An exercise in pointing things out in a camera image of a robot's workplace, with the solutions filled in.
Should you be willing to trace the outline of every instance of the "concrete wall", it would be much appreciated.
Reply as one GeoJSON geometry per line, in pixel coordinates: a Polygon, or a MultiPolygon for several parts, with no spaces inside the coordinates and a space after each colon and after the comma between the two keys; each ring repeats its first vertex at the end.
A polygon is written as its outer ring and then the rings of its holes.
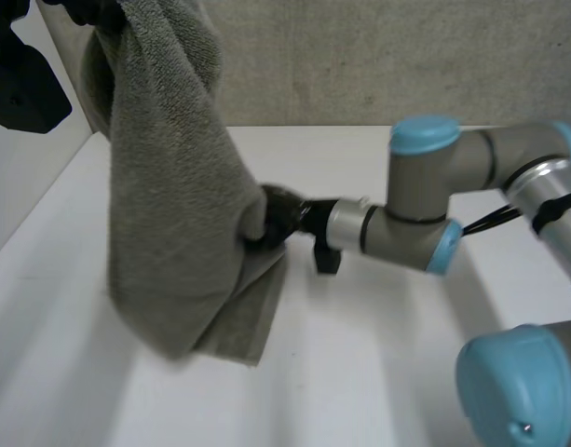
{"type": "MultiPolygon", "coordinates": [[[[230,125],[571,120],[571,0],[205,0],[230,125]]],[[[84,30],[54,24],[75,70],[84,30]]]]}

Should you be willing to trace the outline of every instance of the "white table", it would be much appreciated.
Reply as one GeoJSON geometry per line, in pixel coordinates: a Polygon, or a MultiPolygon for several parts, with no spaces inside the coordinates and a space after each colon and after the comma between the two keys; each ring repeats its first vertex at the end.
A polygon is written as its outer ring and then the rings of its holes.
{"type": "MultiPolygon", "coordinates": [[[[388,128],[233,129],[261,181],[385,198],[388,128]]],[[[472,336],[571,318],[571,286],[517,221],[469,237],[447,278],[346,254],[291,266],[256,369],[169,365],[105,296],[108,147],[95,135],[0,252],[0,447],[468,447],[455,356],[472,336]]],[[[501,205],[460,196],[465,224],[501,205]]]]}

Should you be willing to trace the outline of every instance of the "robotic arm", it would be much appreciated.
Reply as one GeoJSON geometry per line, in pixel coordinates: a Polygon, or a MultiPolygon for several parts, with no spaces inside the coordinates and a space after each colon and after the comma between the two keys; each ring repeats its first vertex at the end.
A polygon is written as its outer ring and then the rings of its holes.
{"type": "MultiPolygon", "coordinates": [[[[342,251],[357,251],[442,275],[463,236],[522,214],[571,277],[571,128],[565,123],[461,132],[454,119],[418,117],[393,128],[390,151],[385,206],[303,200],[267,187],[274,207],[267,238],[313,235],[323,274],[337,272],[342,251]],[[452,194],[491,188],[514,208],[466,228],[448,218],[452,194]]],[[[571,447],[571,321],[469,342],[457,360],[456,385],[486,447],[571,447]]]]}
{"type": "MultiPolygon", "coordinates": [[[[115,0],[45,0],[63,4],[78,25],[121,28],[125,17],[115,0]]],[[[26,16],[30,0],[0,0],[0,125],[13,130],[49,133],[71,112],[47,60],[11,30],[26,16]]]]}

